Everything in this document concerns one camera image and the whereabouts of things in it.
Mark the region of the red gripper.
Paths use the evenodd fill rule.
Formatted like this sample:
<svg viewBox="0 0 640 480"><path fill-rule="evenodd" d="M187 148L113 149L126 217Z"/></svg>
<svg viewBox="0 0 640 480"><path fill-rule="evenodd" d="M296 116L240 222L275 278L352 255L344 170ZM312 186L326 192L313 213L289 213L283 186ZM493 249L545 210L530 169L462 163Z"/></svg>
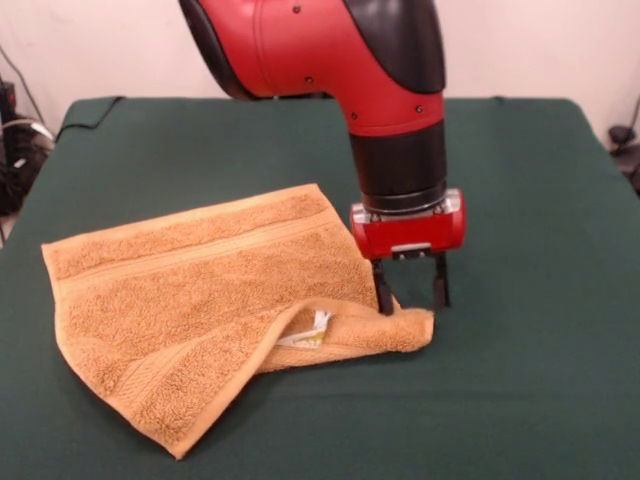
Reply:
<svg viewBox="0 0 640 480"><path fill-rule="evenodd" d="M378 311L394 313L391 289L380 259L432 255L435 262L433 303L435 308L451 305L448 264L442 253L460 248L466 234L466 206L460 189L448 189L444 198L426 210L407 215L374 214L363 204L350 211L352 235L361 255L372 260L372 275Z"/></svg>

